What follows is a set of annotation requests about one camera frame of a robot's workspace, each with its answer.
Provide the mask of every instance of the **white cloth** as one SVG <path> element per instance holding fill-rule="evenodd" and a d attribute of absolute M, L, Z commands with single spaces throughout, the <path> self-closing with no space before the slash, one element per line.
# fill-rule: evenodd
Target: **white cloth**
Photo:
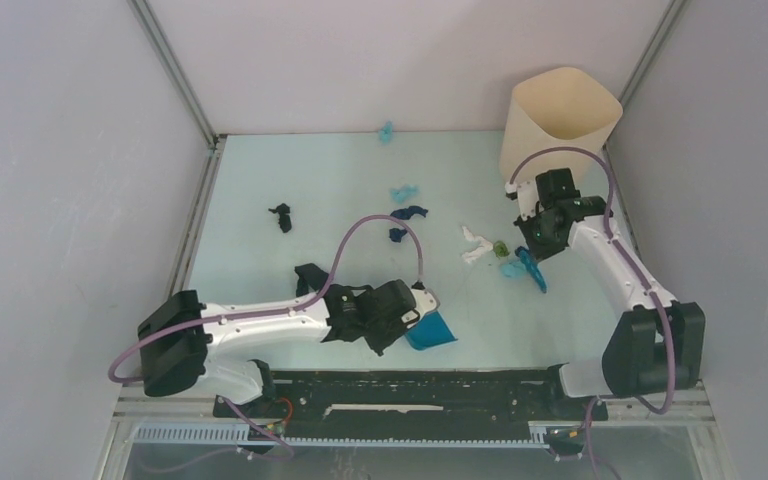
<path fill-rule="evenodd" d="M 470 250 L 461 255 L 461 258 L 463 258 L 464 262 L 472 265 L 482 255 L 493 251 L 493 243 L 491 243 L 489 240 L 482 237 L 481 235 L 475 235 L 472 233 L 472 231 L 470 231 L 469 228 L 466 227 L 466 225 L 461 226 L 461 228 L 463 228 L 464 238 L 467 242 L 479 242 L 478 247 L 476 247 L 474 250 Z"/>

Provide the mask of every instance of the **light blue cloth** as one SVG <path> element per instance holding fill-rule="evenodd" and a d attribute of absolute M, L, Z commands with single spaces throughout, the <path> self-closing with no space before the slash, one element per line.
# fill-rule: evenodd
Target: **light blue cloth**
<path fill-rule="evenodd" d="M 393 140 L 393 122 L 388 121 L 381 127 L 381 130 L 378 130 L 378 140 L 381 140 L 381 143 L 384 145 Z"/>
<path fill-rule="evenodd" d="M 409 198 L 412 198 L 417 194 L 419 194 L 419 187 L 416 185 L 405 185 L 401 188 L 390 189 L 390 198 L 399 205 L 405 203 Z"/>
<path fill-rule="evenodd" d="M 511 260 L 499 268 L 502 270 L 502 275 L 508 278 L 519 278 L 528 275 L 528 270 L 519 259 Z"/>

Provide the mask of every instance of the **glass panel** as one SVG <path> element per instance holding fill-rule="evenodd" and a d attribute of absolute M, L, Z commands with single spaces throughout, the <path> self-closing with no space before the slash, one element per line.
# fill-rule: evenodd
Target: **glass panel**
<path fill-rule="evenodd" d="M 684 428 L 597 428 L 595 454 L 610 462 L 625 480 L 699 479 L 695 456 Z M 490 448 L 297 448 L 290 462 L 249 461 L 244 455 L 223 453 L 177 471 L 155 474 L 151 468 L 169 468 L 216 451 L 216 446 L 134 445 L 130 480 L 589 480 L 587 459 L 555 463 L 544 450 Z M 612 474 L 600 469 L 603 479 Z"/>

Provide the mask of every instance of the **gray wall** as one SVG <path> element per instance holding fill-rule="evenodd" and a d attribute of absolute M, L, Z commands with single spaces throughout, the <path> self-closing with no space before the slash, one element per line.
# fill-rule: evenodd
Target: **gray wall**
<path fill-rule="evenodd" d="M 205 153 L 125 0 L 0 1 L 0 479 L 91 476 Z"/>
<path fill-rule="evenodd" d="M 741 477 L 768 478 L 768 0 L 692 1 L 611 152 L 644 260 L 707 314 Z"/>

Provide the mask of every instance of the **blue cloth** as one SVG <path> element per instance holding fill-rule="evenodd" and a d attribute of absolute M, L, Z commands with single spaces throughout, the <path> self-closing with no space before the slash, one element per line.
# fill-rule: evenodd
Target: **blue cloth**
<path fill-rule="evenodd" d="M 405 203 L 409 198 L 419 193 L 419 187 L 416 185 L 405 185 L 401 188 L 391 188 L 390 198 L 399 205 Z"/>
<path fill-rule="evenodd" d="M 390 143 L 390 140 L 393 139 L 393 122 L 388 121 L 384 124 L 383 127 L 381 127 L 381 130 L 378 130 L 378 140 L 381 141 L 384 145 L 387 145 Z"/>
<path fill-rule="evenodd" d="M 508 278 L 519 278 L 528 275 L 528 270 L 525 269 L 525 265 L 519 259 L 511 260 L 499 268 L 502 270 L 502 275 Z"/>
<path fill-rule="evenodd" d="M 548 292 L 549 286 L 546 284 L 546 279 L 543 278 L 543 274 L 540 273 L 540 269 L 537 267 L 537 260 L 531 256 L 531 252 L 529 252 L 525 247 L 519 247 L 514 253 L 516 253 L 517 257 L 519 257 L 519 261 L 525 265 L 525 270 L 529 275 L 531 275 L 531 278 L 537 282 L 537 286 L 540 287 L 540 291 L 543 293 Z"/>
<path fill-rule="evenodd" d="M 414 350 L 425 350 L 444 343 L 457 341 L 440 312 L 431 312 L 410 330 L 405 338 Z"/>
<path fill-rule="evenodd" d="M 428 210 L 418 205 L 411 205 L 408 208 L 400 208 L 390 212 L 391 217 L 398 218 L 399 220 L 410 220 L 410 218 L 414 215 L 422 215 L 425 217 L 428 215 Z"/>
<path fill-rule="evenodd" d="M 408 231 L 403 228 L 391 228 L 390 240 L 396 243 L 402 243 L 402 237 L 408 234 Z"/>

